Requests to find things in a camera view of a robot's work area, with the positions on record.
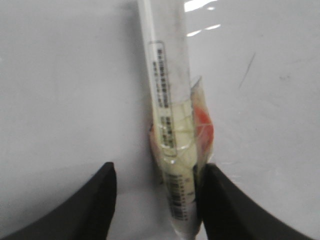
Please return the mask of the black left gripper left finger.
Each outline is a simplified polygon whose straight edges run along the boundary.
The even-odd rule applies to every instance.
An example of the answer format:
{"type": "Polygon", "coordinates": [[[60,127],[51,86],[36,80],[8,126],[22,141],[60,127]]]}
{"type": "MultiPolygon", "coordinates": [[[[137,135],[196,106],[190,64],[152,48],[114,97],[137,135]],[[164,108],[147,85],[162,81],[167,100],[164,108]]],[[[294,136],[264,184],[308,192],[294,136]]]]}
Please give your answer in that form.
{"type": "Polygon", "coordinates": [[[104,163],[76,193],[6,240],[105,240],[116,209],[117,175],[104,163]]]}

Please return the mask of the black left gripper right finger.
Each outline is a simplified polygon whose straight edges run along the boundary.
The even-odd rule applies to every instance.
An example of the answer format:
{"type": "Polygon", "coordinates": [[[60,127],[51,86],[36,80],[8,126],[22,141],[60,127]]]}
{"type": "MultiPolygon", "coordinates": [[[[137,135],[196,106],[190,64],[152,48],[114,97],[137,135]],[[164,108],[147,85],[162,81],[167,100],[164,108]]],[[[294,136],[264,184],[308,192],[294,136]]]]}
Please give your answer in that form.
{"type": "Polygon", "coordinates": [[[204,168],[200,213],[209,240],[317,240],[320,182],[282,166],[231,180],[204,168]]]}

